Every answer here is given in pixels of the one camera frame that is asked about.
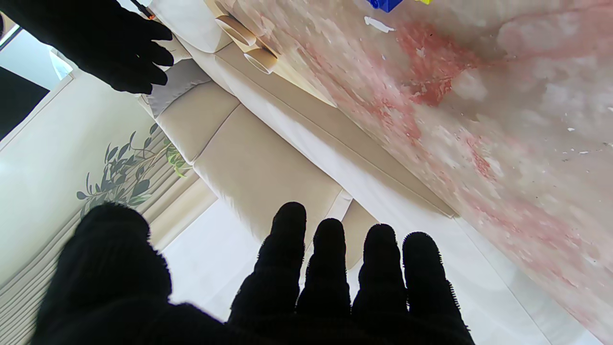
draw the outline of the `white paint fleck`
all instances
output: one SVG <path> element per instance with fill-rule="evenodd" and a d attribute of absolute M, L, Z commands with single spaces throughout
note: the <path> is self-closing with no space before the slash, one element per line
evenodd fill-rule
<path fill-rule="evenodd" d="M 481 75 L 476 69 L 467 69 L 451 80 L 452 90 L 462 99 L 483 101 L 487 96 L 487 89 L 483 85 Z"/>
<path fill-rule="evenodd" d="M 368 16 L 364 17 L 364 23 L 366 23 L 366 25 L 372 25 L 375 29 L 382 31 L 384 33 L 388 33 L 390 31 L 396 31 L 396 29 L 390 28 L 389 26 L 385 25 L 384 23 L 381 23 L 377 19 L 374 19 Z"/>
<path fill-rule="evenodd" d="M 490 157 L 485 157 L 484 159 L 486 162 L 488 162 L 494 174 L 498 175 L 499 177 L 504 177 L 504 172 L 502 171 L 500 163 L 497 160 Z"/>

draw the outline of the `pink marble pattern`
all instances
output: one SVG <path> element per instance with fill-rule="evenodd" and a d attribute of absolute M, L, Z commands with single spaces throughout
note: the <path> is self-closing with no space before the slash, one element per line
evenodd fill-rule
<path fill-rule="evenodd" d="M 613 344 L 612 1 L 220 4 Z"/>

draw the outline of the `sofa cushion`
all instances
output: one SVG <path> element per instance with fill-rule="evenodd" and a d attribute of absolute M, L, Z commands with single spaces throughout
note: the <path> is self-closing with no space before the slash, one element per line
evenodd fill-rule
<path fill-rule="evenodd" d="M 236 97 L 209 82 L 194 87 L 176 99 L 156 118 L 156 122 L 185 161 L 193 165 L 217 129 L 239 104 Z"/>
<path fill-rule="evenodd" d="M 214 55 L 192 54 L 205 72 L 214 71 L 230 91 L 262 121 L 339 181 L 357 198 L 372 181 L 446 215 L 455 212 L 337 108 L 275 74 L 253 67 L 230 44 Z M 369 188 L 371 199 L 382 198 Z"/>
<path fill-rule="evenodd" d="M 153 85 L 150 95 L 145 95 L 153 118 L 157 118 L 174 101 L 194 87 L 211 82 L 204 71 L 193 59 L 175 62 L 175 65 L 166 71 L 168 82 L 166 85 Z"/>
<path fill-rule="evenodd" d="M 154 0 L 149 8 L 175 35 L 203 52 L 215 53 L 232 42 L 203 0 Z"/>
<path fill-rule="evenodd" d="M 223 72 L 219 68 L 215 68 L 215 54 L 205 53 L 189 44 L 189 42 L 184 39 L 178 38 L 178 40 L 183 44 L 183 47 L 185 47 L 191 56 L 198 56 L 198 58 L 194 59 L 194 61 L 200 66 L 200 68 L 202 68 L 208 74 L 208 76 L 217 83 L 217 85 L 233 95 L 232 90 L 223 77 Z"/>
<path fill-rule="evenodd" d="M 309 243 L 343 191 L 242 105 L 221 125 L 194 169 L 259 240 L 270 233 L 279 207 L 298 201 L 306 207 Z"/>

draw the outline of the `black glove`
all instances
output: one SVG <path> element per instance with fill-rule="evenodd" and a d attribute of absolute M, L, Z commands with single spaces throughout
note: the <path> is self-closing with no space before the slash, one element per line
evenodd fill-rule
<path fill-rule="evenodd" d="M 115 0 L 0 0 L 0 10 L 118 91 L 150 94 L 168 81 L 156 64 L 172 66 L 172 54 L 152 41 L 172 33 Z"/>

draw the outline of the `glove finger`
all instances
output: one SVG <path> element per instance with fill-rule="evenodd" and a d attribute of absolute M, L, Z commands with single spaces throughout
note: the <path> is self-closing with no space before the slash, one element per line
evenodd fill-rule
<path fill-rule="evenodd" d="M 118 18 L 122 21 L 123 26 L 129 28 L 133 34 L 142 37 L 147 41 L 171 41 L 172 32 L 162 23 L 155 20 L 149 20 L 140 15 L 124 10 L 118 12 Z"/>
<path fill-rule="evenodd" d="M 298 279 L 304 257 L 307 212 L 299 203 L 287 203 L 272 222 L 251 273 L 234 301 L 228 322 L 237 326 L 256 316 L 292 314 L 300 292 Z"/>
<path fill-rule="evenodd" d="M 411 233 L 402 245 L 409 313 L 460 315 L 453 289 L 445 278 L 441 255 L 427 234 Z"/>
<path fill-rule="evenodd" d="M 359 282 L 360 290 L 352 307 L 352 314 L 358 319 L 407 313 L 400 251 L 394 229 L 389 225 L 377 224 L 368 231 Z"/>
<path fill-rule="evenodd" d="M 175 63 L 172 53 L 152 41 L 144 42 L 139 48 L 138 55 L 141 59 L 151 61 L 158 66 L 170 67 Z"/>
<path fill-rule="evenodd" d="M 166 73 L 146 59 L 139 58 L 136 68 L 139 75 L 149 83 L 166 85 L 168 82 Z"/>
<path fill-rule="evenodd" d="M 306 269 L 305 288 L 296 306 L 299 314 L 348 317 L 351 297 L 345 267 L 345 231 L 336 219 L 322 221 L 313 238 L 314 254 Z"/>

